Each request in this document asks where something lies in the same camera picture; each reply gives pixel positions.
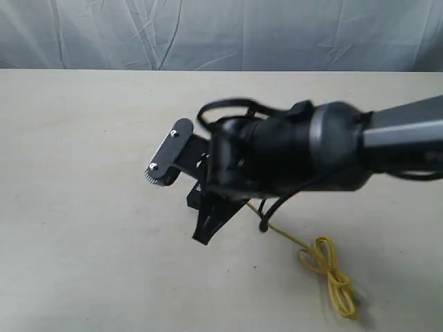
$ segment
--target table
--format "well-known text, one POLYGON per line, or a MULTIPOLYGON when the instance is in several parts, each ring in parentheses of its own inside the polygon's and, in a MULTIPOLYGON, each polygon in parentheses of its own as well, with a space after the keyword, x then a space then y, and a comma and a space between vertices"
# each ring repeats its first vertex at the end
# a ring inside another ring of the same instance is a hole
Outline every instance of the table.
POLYGON ((362 299, 352 322, 252 211, 205 247, 191 239, 192 179, 160 188, 143 171, 178 118, 218 98, 377 110, 442 88, 441 73, 0 71, 0 330, 439 330, 441 183, 374 176, 275 215, 305 241, 333 238, 362 299))

